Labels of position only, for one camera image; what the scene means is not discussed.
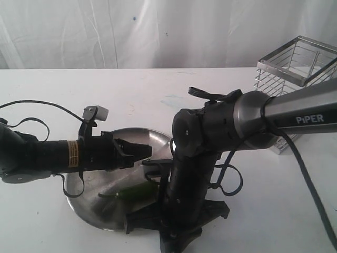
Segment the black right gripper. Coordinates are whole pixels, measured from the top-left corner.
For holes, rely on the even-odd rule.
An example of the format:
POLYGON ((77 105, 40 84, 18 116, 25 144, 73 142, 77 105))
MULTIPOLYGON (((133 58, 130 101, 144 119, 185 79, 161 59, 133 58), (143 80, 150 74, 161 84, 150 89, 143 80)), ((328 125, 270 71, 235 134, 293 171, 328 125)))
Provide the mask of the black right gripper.
POLYGON ((127 234, 134 229, 149 229, 159 232, 160 252, 183 252, 195 239, 201 236, 202 227, 218 217, 226 219, 230 210, 224 201, 205 200, 195 221, 189 221, 180 213, 169 217, 155 202, 125 216, 127 234))

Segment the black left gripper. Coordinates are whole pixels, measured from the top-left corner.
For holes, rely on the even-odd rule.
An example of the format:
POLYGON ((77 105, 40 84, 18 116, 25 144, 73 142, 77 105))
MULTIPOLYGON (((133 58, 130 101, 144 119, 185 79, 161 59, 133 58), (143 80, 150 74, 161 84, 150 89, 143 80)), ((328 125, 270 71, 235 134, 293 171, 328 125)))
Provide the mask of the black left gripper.
POLYGON ((135 162, 151 156, 150 145, 114 139, 112 132, 79 139, 79 168, 83 171, 132 168, 135 162))

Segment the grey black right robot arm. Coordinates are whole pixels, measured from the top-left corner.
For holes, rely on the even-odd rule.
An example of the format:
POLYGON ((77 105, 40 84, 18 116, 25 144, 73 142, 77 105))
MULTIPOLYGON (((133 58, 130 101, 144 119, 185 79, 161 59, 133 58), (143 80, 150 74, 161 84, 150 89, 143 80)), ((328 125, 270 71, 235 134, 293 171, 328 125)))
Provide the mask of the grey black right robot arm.
POLYGON ((157 201, 127 214, 126 232, 156 230, 161 252, 182 252, 202 234, 204 225, 228 216, 225 202, 205 196, 209 189, 221 188, 235 152, 267 149, 283 137, 297 159, 327 236, 336 245, 323 203, 290 139, 292 134, 336 131, 336 79, 281 96, 241 90, 212 94, 194 87, 189 94, 205 99, 205 106, 181 109, 175 115, 172 160, 147 162, 162 172, 157 201))

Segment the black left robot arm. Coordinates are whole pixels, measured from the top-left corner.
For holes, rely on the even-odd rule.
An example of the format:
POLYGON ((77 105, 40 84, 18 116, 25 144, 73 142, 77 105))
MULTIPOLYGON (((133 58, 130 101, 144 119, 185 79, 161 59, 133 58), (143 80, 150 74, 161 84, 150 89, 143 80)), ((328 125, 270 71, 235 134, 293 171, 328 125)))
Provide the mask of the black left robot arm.
POLYGON ((1 119, 1 179, 26 183, 52 175, 125 169, 152 155, 148 144, 115 138, 112 132, 93 135, 94 120, 85 120, 77 140, 39 141, 37 137, 11 130, 1 119))

